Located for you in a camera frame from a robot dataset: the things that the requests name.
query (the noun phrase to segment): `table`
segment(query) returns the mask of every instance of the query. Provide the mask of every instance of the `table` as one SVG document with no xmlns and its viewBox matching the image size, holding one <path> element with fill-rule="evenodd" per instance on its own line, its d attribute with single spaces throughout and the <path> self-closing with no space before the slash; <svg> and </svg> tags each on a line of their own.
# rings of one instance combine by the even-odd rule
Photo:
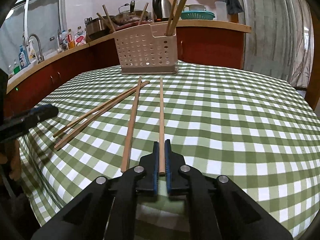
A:
<svg viewBox="0 0 320 240">
<path fill-rule="evenodd" d="M 224 67 L 177 63 L 163 76 L 165 139 L 186 164 L 208 176 L 229 176 L 299 236 L 319 210 L 320 121 L 286 81 Z M 101 174 L 121 176 L 120 164 L 134 95 L 54 152 L 58 129 L 136 85 L 120 67 L 82 73 L 39 105 L 59 115 L 20 138 L 23 188 L 41 225 Z M 160 76 L 145 75 L 130 167 L 158 140 Z M 188 239 L 183 200 L 168 200 L 164 178 L 157 202 L 140 200 L 136 239 Z"/>
</svg>

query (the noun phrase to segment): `teal colander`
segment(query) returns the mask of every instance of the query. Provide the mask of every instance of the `teal colander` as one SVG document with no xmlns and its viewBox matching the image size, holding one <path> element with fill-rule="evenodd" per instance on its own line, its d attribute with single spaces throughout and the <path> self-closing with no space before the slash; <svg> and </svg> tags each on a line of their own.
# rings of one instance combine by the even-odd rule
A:
<svg viewBox="0 0 320 240">
<path fill-rule="evenodd" d="M 207 11 L 184 11 L 181 13 L 182 20 L 213 20 L 214 13 Z"/>
</svg>

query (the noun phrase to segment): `chopstick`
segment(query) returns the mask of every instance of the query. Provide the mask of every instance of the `chopstick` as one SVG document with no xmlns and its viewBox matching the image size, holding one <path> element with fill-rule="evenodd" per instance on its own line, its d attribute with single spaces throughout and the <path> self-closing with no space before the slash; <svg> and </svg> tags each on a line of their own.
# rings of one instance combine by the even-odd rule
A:
<svg viewBox="0 0 320 240">
<path fill-rule="evenodd" d="M 160 78 L 160 126 L 159 126 L 159 175 L 165 174 L 164 164 L 164 109 L 163 109 L 163 83 Z"/>
<path fill-rule="evenodd" d="M 141 16 L 140 16 L 140 20 L 139 20 L 138 25 L 140 25 L 141 22 L 142 22 L 142 19 L 143 19 L 144 13 L 146 12 L 146 9 L 147 9 L 147 7 L 148 7 L 148 4 L 149 4 L 149 3 L 146 2 L 145 6 L 144 6 L 144 8 L 143 8 L 142 14 L 141 14 Z"/>
<path fill-rule="evenodd" d="M 182 12 L 182 10 L 184 8 L 184 5 L 186 4 L 186 1 L 187 0 L 180 0 L 178 8 L 176 10 L 176 13 L 174 15 L 172 24 L 170 26 L 170 30 L 169 30 L 168 36 L 171 36 L 174 33 L 174 30 L 175 30 L 175 28 L 176 28 L 176 26 L 178 24 L 178 20 L 180 18 L 180 15 L 181 15 L 181 12 Z"/>
<path fill-rule="evenodd" d="M 103 107 L 105 107 L 107 104 L 111 104 L 112 102 L 114 102 L 115 100 L 117 100 L 118 98 L 120 98 L 122 95 L 124 95 L 125 93 L 131 91 L 132 93 L 136 90 L 137 87 L 133 87 L 128 89 L 127 91 L 119 94 L 118 96 L 111 98 L 110 100 L 102 103 L 101 105 L 98 105 L 97 107 L 95 107 L 94 109 L 88 111 L 87 113 L 81 115 L 79 118 L 77 118 L 76 120 L 72 121 L 71 123 L 67 124 L 65 127 L 63 127 L 62 129 L 60 129 L 59 131 L 57 131 L 56 133 L 53 134 L 53 137 L 57 137 L 60 134 L 62 134 L 66 129 L 76 125 L 77 123 L 81 122 L 84 118 L 86 118 L 87 116 L 89 116 L 90 114 L 93 114 L 97 111 L 99 111 L 100 109 L 102 109 Z"/>
<path fill-rule="evenodd" d="M 172 2 L 172 7 L 171 7 L 171 12 L 170 12 L 170 16 L 169 16 L 168 23 L 167 23 L 167 30 L 165 31 L 165 35 L 166 35 L 166 36 L 167 36 L 168 33 L 169 33 L 170 24 L 171 24 L 171 21 L 172 21 L 172 18 L 173 18 L 173 12 L 174 12 L 174 8 L 176 7 L 176 3 L 177 3 L 177 0 L 173 0 L 173 2 Z"/>
<path fill-rule="evenodd" d="M 133 135 L 133 128 L 134 123 L 136 121 L 136 115 L 137 115 L 137 109 L 138 109 L 138 101 L 139 101 L 139 93 L 140 93 L 140 85 L 141 85 L 141 78 L 139 78 L 136 95 L 134 98 L 134 102 L 132 104 L 131 114 L 130 114 L 130 120 L 128 124 L 128 130 L 127 130 L 127 136 L 125 138 L 124 142 L 124 150 L 122 155 L 122 162 L 121 162 L 121 172 L 125 172 L 129 168 L 129 162 L 130 162 L 130 154 L 131 154 L 131 144 L 132 144 L 132 135 Z"/>
<path fill-rule="evenodd" d="M 109 20 L 109 23 L 110 23 L 110 25 L 111 25 L 111 27 L 112 27 L 111 31 L 112 31 L 113 33 L 116 32 L 116 29 L 115 29 L 115 27 L 113 26 L 113 23 L 112 23 L 112 21 L 111 21 L 111 19 L 110 19 L 110 16 L 109 16 L 109 14 L 108 14 L 108 11 L 107 11 L 106 6 L 105 6 L 105 5 L 102 5 L 102 7 L 103 7 L 103 10 L 104 10 L 104 12 L 105 12 L 105 14 L 106 14 L 106 16 L 107 16 L 107 18 L 108 18 L 108 20 Z"/>
<path fill-rule="evenodd" d="M 141 87 L 144 87 L 148 85 L 150 82 L 145 81 L 141 84 Z M 98 111 L 96 114 L 92 115 L 90 118 L 88 118 L 85 122 L 80 124 L 77 128 L 75 128 L 71 133 L 69 133 L 65 138 L 63 138 L 61 141 L 59 141 L 55 146 L 55 150 L 60 150 L 62 147 L 64 147 L 68 142 L 70 142 L 74 137 L 76 137 L 89 123 L 97 119 L 100 115 L 104 114 L 106 111 L 110 110 L 112 107 L 120 103 L 122 100 L 127 98 L 129 95 L 131 95 L 137 87 L 134 88 L 134 90 L 129 90 L 126 93 L 119 96 L 115 101 L 113 101 L 110 104 L 107 104 L 104 108 L 102 108 L 100 111 Z"/>
<path fill-rule="evenodd" d="M 100 20 L 102 20 L 102 22 L 112 31 L 112 27 L 110 26 L 108 21 L 105 18 L 103 18 L 101 14 L 97 13 L 97 15 L 99 16 Z"/>
</svg>

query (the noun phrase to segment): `plastic basket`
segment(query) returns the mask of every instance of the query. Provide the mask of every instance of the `plastic basket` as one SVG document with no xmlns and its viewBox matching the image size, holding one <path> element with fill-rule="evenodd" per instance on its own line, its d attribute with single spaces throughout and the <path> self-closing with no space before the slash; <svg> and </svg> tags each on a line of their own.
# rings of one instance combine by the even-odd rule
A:
<svg viewBox="0 0 320 240">
<path fill-rule="evenodd" d="M 214 13 L 207 11 L 185 11 L 181 13 L 182 20 L 213 20 Z"/>
<path fill-rule="evenodd" d="M 123 74 L 174 74 L 177 37 L 164 36 L 167 24 L 144 24 L 114 33 Z"/>
</svg>

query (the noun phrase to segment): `basket base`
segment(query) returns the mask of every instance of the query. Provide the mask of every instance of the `basket base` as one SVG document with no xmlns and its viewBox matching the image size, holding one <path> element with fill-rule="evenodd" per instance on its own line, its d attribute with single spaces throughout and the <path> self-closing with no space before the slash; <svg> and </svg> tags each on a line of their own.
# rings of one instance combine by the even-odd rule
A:
<svg viewBox="0 0 320 240">
<path fill-rule="evenodd" d="M 125 67 L 121 68 L 121 74 L 124 75 L 174 75 L 178 73 L 177 66 L 163 67 Z"/>
</svg>

